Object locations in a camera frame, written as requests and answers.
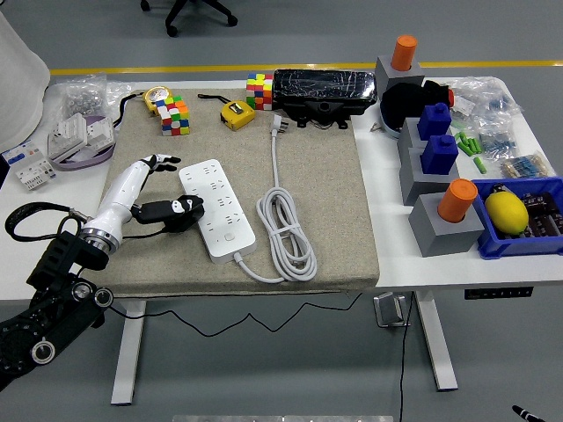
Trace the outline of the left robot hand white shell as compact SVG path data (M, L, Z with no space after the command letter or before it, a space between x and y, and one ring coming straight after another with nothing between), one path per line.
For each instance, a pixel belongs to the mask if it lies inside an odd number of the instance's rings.
M141 224L161 222L163 232L179 233L189 229L204 215L203 199L182 195L176 200L161 200L144 205L135 203L150 174L175 171L180 159L166 154L147 156L131 164L110 185L97 214L81 229L80 237L102 242L115 251L121 245L122 227L131 219Z

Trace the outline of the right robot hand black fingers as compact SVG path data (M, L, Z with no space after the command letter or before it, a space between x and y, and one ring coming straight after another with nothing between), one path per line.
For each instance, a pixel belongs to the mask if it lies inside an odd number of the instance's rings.
M545 422L544 419L530 413L529 411L525 410L524 408L518 406L518 405L513 405L512 406L512 410L514 413L516 413L520 418L522 418L523 420L527 421L527 422Z

